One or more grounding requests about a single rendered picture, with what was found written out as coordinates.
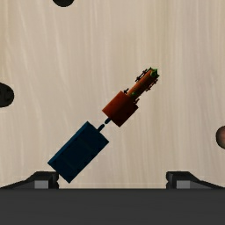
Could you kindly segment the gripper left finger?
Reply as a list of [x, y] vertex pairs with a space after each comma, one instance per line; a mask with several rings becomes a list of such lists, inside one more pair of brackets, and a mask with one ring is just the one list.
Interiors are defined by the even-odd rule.
[[36, 171], [26, 180], [3, 186], [3, 189], [58, 189], [58, 179], [55, 171]]

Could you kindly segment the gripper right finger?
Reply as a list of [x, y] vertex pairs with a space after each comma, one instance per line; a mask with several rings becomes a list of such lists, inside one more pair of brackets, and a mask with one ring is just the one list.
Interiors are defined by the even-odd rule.
[[222, 189], [222, 186], [199, 180], [189, 171], [167, 171], [167, 189]]

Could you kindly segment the black mug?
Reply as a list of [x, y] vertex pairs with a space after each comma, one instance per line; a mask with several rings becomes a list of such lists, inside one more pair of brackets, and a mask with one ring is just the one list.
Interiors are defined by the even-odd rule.
[[9, 106], [13, 100], [13, 89], [5, 83], [0, 83], [0, 108]]
[[60, 7], [68, 7], [74, 3], [74, 0], [53, 0], [53, 2]]

